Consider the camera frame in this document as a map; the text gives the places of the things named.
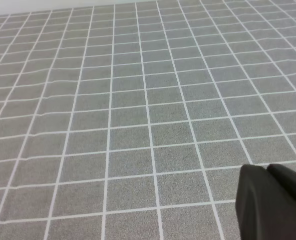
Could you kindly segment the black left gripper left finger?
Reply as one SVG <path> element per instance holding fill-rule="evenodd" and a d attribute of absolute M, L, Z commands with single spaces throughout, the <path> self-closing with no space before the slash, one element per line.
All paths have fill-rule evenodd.
<path fill-rule="evenodd" d="M 240 168 L 235 210 L 242 240 L 296 240 L 296 200 L 267 168 Z"/>

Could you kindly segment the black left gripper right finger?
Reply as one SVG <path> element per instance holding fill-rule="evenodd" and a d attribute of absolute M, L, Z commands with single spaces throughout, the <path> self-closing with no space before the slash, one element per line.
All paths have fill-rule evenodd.
<path fill-rule="evenodd" d="M 296 172 L 280 164 L 270 164 L 267 171 L 296 200 Z"/>

